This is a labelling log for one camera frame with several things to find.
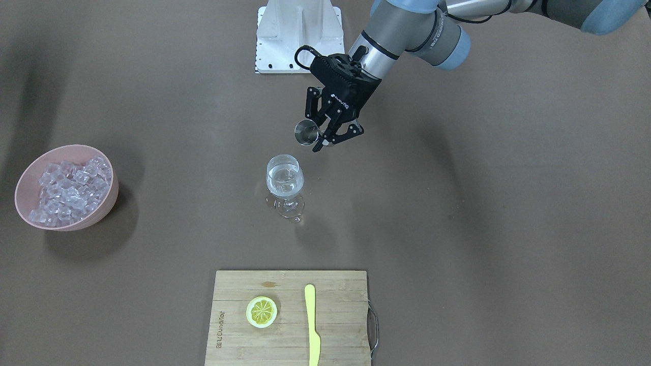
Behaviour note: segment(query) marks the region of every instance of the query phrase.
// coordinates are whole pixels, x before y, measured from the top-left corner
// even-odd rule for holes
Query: metal cup
[[[311,119],[304,119],[296,124],[294,137],[303,146],[310,146],[319,139],[319,126]]]

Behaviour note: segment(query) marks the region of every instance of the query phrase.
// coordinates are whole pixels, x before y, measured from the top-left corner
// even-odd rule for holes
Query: ice
[[[112,177],[111,168],[101,156],[82,165],[49,163],[38,181],[38,208],[29,212],[27,219],[45,227],[75,223],[99,207],[109,192]]]

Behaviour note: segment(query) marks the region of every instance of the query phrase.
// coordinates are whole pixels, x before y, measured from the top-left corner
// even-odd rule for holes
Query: glass base
[[[276,212],[284,218],[295,218],[303,213],[305,201],[303,196],[298,195],[290,199],[278,198],[275,202]]]

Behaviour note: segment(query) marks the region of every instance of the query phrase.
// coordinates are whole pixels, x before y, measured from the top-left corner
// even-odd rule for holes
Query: bowl of ice
[[[117,197],[118,180],[106,155],[94,147],[66,145],[28,166],[18,180],[14,200],[28,224],[72,231],[104,218]]]

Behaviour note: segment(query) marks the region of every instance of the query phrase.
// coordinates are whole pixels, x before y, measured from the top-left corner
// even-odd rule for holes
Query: cutting board handle
[[[370,299],[368,299],[368,318],[367,318],[367,328],[368,328],[368,321],[372,320],[373,321],[373,329],[374,335],[375,335],[375,342],[371,342],[370,337],[368,338],[368,346],[370,347],[370,360],[371,362],[373,361],[373,356],[375,355],[375,351],[378,349],[378,346],[380,345],[380,322],[378,320],[378,314],[375,312],[375,309],[373,309],[373,305],[370,302]]]

